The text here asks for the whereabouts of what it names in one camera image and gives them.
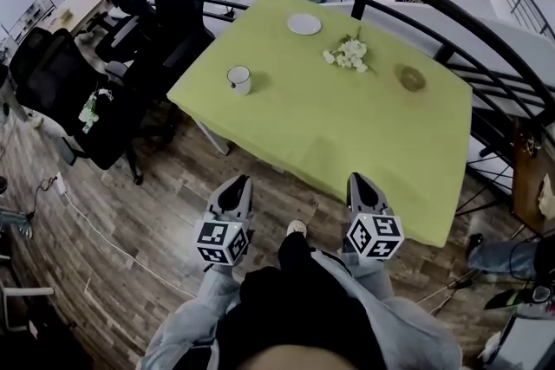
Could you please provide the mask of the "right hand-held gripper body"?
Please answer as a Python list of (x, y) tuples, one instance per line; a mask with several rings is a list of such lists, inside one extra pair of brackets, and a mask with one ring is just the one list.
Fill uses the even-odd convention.
[(405, 240), (402, 221), (385, 204), (355, 205), (349, 214), (346, 240), (359, 259), (389, 260)]

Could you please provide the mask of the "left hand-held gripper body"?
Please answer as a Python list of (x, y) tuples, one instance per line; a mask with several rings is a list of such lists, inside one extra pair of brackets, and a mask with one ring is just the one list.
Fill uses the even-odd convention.
[(232, 211), (212, 211), (211, 197), (194, 227), (194, 243), (201, 258), (214, 265), (238, 265), (248, 252), (254, 230), (250, 212), (240, 204)]

